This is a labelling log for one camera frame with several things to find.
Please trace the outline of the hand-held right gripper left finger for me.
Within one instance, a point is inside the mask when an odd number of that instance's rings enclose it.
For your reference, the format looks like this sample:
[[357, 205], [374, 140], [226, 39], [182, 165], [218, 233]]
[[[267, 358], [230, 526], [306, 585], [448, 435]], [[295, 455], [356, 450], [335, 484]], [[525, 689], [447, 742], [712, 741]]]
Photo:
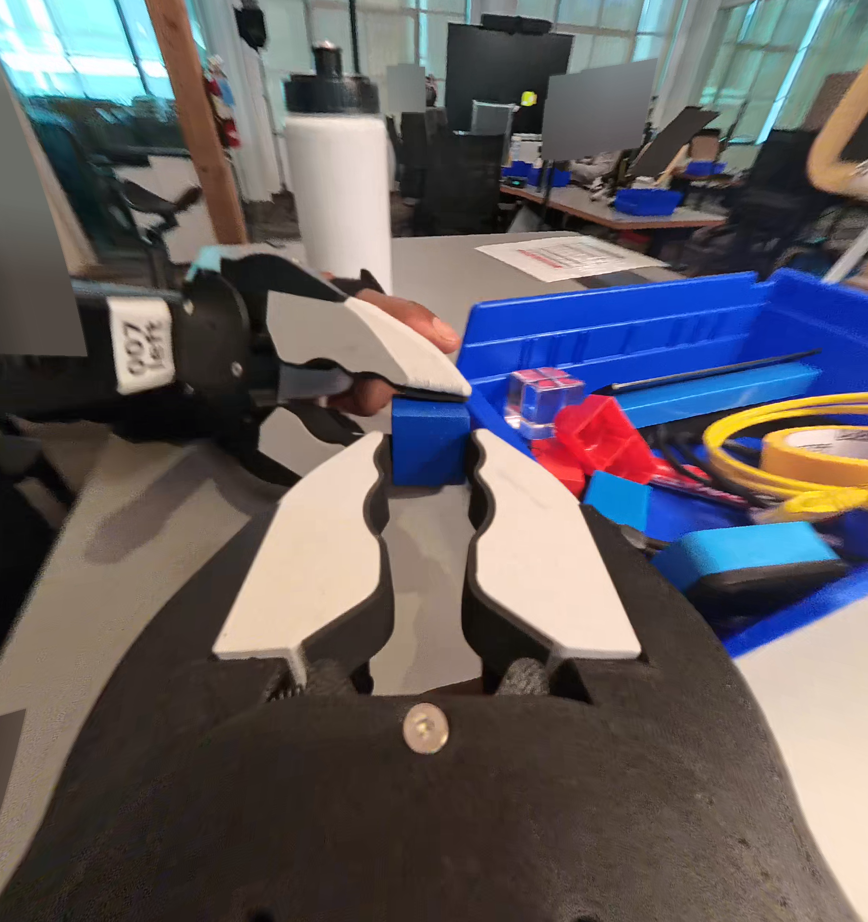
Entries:
[[390, 474], [391, 440], [370, 432], [286, 492], [217, 634], [218, 660], [282, 660], [296, 683], [325, 660], [368, 672], [394, 629]]

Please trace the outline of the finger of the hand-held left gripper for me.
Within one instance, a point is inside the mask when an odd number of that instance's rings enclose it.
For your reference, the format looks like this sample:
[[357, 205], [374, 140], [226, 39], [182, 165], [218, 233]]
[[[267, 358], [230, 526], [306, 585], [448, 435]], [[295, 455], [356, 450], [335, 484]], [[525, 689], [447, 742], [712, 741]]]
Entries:
[[350, 417], [314, 402], [256, 410], [256, 476], [291, 487], [366, 432]]
[[285, 365], [380, 378], [425, 399], [466, 401], [472, 395], [472, 386], [432, 342], [357, 298], [328, 302], [270, 292], [266, 320]]

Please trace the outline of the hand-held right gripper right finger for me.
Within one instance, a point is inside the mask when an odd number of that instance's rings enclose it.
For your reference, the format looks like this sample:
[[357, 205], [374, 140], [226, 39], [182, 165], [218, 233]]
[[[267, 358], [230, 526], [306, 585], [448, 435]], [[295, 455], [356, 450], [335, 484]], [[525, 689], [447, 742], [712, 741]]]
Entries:
[[635, 661], [639, 639], [578, 499], [531, 456], [486, 429], [467, 444], [474, 529], [462, 628], [484, 671], [519, 659]]

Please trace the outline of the dark blue wooden block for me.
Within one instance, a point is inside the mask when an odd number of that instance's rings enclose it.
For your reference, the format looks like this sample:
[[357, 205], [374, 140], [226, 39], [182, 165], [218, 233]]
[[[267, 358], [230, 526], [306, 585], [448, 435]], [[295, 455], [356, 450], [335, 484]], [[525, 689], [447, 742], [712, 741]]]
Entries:
[[404, 488], [459, 486], [471, 416], [464, 402], [394, 398], [391, 403], [392, 482]]

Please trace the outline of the large blue storage bin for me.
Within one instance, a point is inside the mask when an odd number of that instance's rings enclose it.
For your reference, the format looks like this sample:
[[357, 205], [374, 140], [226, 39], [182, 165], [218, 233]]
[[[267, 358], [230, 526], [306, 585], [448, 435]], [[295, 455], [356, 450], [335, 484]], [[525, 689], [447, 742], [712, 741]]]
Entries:
[[[473, 388], [473, 430], [486, 429], [530, 455], [505, 421], [509, 375], [557, 367], [588, 392], [614, 384], [818, 351], [806, 397], [868, 392], [868, 293], [779, 270], [584, 291], [474, 305], [458, 365]], [[653, 488], [646, 534], [672, 542], [750, 524], [743, 511], [702, 496]], [[757, 648], [868, 596], [868, 512], [832, 524], [831, 541], [855, 564], [843, 578], [755, 629], [764, 639], [728, 641], [731, 654]]]

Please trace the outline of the yellow masking tape roll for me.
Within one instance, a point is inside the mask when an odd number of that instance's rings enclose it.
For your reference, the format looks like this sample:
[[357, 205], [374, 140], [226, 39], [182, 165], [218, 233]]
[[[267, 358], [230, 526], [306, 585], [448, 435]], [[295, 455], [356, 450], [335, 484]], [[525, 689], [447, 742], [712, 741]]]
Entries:
[[761, 441], [760, 469], [831, 487], [868, 487], [868, 425], [802, 426]]

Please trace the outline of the person's left hand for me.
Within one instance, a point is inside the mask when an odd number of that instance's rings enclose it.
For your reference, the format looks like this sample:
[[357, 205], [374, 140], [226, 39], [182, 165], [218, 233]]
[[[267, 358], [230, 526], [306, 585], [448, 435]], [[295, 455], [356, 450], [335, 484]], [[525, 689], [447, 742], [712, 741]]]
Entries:
[[[362, 271], [358, 279], [339, 278], [330, 272], [321, 274], [347, 294], [377, 306], [385, 314], [414, 329], [441, 353], [451, 355], [459, 349], [461, 337], [454, 328], [421, 304], [384, 293], [369, 272]], [[326, 398], [324, 405], [344, 414], [369, 418], [385, 409], [398, 395], [395, 388], [380, 379], [360, 378], [355, 380], [349, 391]]]

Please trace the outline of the small solid red block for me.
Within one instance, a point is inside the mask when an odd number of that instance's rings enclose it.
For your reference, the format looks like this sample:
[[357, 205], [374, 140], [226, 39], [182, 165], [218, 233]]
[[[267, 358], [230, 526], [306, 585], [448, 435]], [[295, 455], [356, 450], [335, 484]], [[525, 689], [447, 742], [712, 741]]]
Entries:
[[555, 437], [533, 441], [530, 451], [535, 460], [552, 474], [578, 501], [587, 488], [588, 475], [578, 459]]

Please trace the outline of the white water bottle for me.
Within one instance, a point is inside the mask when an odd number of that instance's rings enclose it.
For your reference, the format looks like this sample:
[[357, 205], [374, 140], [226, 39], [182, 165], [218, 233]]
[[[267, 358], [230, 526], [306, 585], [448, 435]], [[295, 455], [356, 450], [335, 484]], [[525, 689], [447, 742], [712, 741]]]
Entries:
[[313, 49], [314, 71], [283, 83], [289, 180], [313, 268], [342, 279], [370, 275], [392, 288], [389, 136], [379, 90], [343, 70], [342, 50]]

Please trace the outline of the hollow red plastic block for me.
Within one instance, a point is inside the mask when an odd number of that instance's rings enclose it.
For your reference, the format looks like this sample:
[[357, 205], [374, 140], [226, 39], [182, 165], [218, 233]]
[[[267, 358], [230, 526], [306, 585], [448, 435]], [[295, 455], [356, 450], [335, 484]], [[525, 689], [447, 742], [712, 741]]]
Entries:
[[561, 409], [555, 438], [587, 477], [611, 474], [647, 486], [658, 462], [615, 398], [589, 395]]

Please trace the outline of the clear acrylic block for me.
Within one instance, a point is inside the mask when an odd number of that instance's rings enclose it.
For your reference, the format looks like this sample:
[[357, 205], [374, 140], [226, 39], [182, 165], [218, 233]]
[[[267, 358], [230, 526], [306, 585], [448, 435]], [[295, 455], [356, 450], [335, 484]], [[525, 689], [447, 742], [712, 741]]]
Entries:
[[528, 443], [552, 438], [555, 418], [587, 395], [584, 382], [553, 366], [523, 369], [508, 377], [504, 420]]

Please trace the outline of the black office chair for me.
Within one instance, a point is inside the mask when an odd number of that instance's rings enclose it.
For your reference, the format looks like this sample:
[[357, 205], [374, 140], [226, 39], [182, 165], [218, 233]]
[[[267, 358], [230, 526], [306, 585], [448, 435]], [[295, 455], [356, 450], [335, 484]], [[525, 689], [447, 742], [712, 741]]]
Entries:
[[414, 236], [492, 232], [497, 226], [506, 136], [456, 132], [435, 109], [401, 120], [400, 192]]

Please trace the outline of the blue whiteboard eraser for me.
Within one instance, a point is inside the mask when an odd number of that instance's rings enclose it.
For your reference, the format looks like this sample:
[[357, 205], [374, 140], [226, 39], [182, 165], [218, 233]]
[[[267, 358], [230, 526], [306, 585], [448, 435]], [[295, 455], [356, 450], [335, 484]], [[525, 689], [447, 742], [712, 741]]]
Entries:
[[656, 553], [651, 563], [708, 618], [772, 614], [851, 569], [803, 522], [689, 533]]

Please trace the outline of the wooden beam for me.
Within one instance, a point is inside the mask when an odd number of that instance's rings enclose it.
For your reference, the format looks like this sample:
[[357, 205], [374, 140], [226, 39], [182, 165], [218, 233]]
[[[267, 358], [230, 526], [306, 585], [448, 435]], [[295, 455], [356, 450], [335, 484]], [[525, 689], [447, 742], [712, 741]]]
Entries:
[[224, 154], [184, 1], [147, 1], [178, 121], [221, 244], [248, 242], [245, 216]]

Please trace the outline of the small blue bin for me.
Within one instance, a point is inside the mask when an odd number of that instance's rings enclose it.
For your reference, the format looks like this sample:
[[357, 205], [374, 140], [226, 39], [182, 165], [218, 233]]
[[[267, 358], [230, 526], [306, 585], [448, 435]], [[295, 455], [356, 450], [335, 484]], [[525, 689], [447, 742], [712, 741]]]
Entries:
[[670, 217], [681, 207], [685, 193], [664, 188], [624, 188], [616, 192], [613, 209], [635, 218]]
[[564, 188], [570, 185], [572, 173], [562, 165], [538, 160], [528, 163], [514, 160], [502, 169], [501, 182], [512, 188]]

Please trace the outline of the printed paper sheet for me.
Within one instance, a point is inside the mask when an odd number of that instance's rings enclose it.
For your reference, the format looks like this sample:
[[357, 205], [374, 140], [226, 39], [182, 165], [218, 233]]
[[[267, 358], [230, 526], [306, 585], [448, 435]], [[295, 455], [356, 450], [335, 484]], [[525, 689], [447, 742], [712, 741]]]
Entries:
[[476, 251], [543, 284], [623, 273], [651, 281], [683, 277], [661, 260], [584, 235], [491, 243]]

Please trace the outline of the long light blue box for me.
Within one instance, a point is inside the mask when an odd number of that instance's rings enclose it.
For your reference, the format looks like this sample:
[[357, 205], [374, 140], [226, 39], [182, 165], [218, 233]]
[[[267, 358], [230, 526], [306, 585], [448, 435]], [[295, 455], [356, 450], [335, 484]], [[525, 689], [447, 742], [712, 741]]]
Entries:
[[821, 375], [804, 361], [758, 364], [740, 371], [612, 394], [637, 429], [803, 396]]

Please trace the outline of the grey desk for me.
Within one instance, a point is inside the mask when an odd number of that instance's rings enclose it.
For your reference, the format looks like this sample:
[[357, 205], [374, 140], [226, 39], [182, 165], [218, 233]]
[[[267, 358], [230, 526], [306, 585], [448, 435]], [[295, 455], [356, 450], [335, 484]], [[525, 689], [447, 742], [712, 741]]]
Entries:
[[554, 189], [547, 208], [615, 231], [694, 230], [719, 227], [727, 221], [726, 215], [688, 206], [679, 206], [669, 216], [628, 215], [593, 200], [587, 190], [572, 186]]

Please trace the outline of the black monitor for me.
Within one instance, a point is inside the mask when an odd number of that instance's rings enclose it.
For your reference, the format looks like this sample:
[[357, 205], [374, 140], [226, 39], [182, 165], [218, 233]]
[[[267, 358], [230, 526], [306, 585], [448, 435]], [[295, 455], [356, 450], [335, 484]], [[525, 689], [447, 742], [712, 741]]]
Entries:
[[550, 78], [565, 75], [574, 36], [451, 23], [444, 107], [450, 129], [470, 132], [474, 101], [515, 105], [514, 133], [541, 133]]

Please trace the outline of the black wood-edged panel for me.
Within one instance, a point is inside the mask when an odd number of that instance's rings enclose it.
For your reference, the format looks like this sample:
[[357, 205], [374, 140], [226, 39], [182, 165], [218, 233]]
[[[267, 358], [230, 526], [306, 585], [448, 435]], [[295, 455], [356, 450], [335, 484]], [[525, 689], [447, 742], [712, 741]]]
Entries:
[[832, 111], [812, 144], [807, 159], [807, 174], [812, 186], [824, 188], [822, 176], [837, 163], [859, 164], [843, 158], [843, 152], [868, 115], [868, 61]]

